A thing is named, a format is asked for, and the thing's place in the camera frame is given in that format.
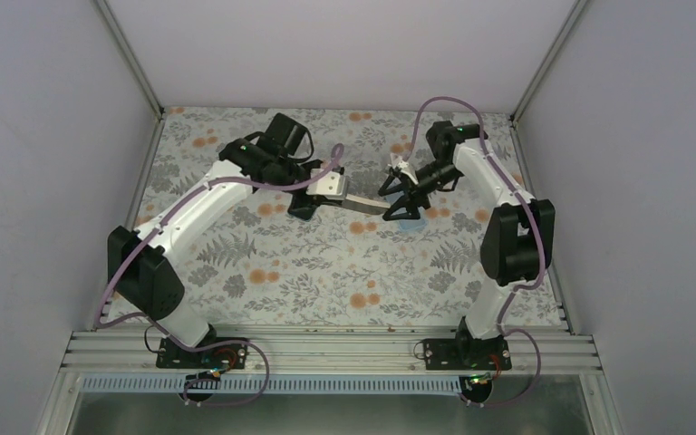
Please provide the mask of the black phone from case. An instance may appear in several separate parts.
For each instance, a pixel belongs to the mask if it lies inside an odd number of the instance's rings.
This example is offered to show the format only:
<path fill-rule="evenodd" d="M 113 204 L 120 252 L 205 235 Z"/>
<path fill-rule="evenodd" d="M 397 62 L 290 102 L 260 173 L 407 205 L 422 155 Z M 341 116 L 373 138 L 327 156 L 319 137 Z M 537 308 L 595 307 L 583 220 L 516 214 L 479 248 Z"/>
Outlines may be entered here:
<path fill-rule="evenodd" d="M 310 221 L 315 213 L 316 213 L 317 207 L 312 207 L 312 206 L 307 206 L 307 207 L 290 207 L 287 210 L 287 213 L 293 217 L 300 219 L 302 221 Z"/>

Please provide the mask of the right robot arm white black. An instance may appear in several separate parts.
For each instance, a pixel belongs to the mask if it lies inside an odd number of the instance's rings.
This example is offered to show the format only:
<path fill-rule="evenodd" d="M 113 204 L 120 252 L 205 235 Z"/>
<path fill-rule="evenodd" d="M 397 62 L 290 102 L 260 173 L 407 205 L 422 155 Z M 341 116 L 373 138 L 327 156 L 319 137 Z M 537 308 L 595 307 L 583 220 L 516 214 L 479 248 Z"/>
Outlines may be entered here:
<path fill-rule="evenodd" d="M 452 191 L 461 179 L 475 187 L 491 210 L 479 248 L 489 281 L 461 319 L 454 354 L 467 369 L 489 357 L 489 348 L 505 336 L 508 308 L 521 290 L 537 288 L 552 259 L 556 210 L 511 178 L 478 124 L 455 126 L 437 121 L 426 133 L 432 162 L 414 169 L 406 158 L 391 157 L 381 196 L 396 197 L 383 214 L 387 221 L 412 220 L 430 208 L 430 194 Z"/>

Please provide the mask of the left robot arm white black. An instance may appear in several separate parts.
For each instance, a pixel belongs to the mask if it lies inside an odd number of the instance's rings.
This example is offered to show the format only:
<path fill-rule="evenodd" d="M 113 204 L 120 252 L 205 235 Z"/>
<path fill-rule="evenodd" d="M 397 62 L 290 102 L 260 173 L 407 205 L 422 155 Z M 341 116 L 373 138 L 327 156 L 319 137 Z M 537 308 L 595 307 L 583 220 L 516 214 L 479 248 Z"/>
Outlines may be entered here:
<path fill-rule="evenodd" d="M 185 299 L 174 267 L 225 212 L 259 190 L 305 194 L 308 187 L 336 175 L 343 144 L 333 146 L 330 161 L 294 157 L 309 130 L 278 113 L 265 131 L 229 142 L 208 173 L 176 202 L 134 229 L 116 227 L 108 236 L 109 279 L 103 296 L 118 293 L 179 347 L 195 367 L 216 354 L 213 328 Z"/>

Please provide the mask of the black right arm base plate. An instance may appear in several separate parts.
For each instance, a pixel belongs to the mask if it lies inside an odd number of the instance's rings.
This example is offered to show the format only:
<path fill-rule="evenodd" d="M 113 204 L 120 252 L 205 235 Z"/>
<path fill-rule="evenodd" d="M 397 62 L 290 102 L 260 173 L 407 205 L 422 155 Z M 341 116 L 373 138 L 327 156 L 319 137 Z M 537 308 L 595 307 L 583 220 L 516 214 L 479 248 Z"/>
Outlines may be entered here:
<path fill-rule="evenodd" d="M 456 339 L 429 338 L 414 351 L 428 371 L 508 371 L 512 369 L 507 341 L 498 336 L 488 340 L 460 342 Z"/>

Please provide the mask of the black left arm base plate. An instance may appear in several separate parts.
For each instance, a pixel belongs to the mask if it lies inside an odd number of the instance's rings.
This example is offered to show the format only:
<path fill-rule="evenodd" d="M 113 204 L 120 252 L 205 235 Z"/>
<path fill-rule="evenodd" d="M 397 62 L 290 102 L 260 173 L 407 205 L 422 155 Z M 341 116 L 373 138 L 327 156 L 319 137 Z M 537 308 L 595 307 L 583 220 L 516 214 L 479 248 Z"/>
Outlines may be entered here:
<path fill-rule="evenodd" d="M 248 342 L 241 339 L 215 338 L 208 345 L 220 346 L 200 352 L 189 352 L 177 346 L 169 338 L 159 344 L 155 366 L 159 369 L 185 369 L 198 371 L 225 371 L 243 369 L 248 354 Z"/>

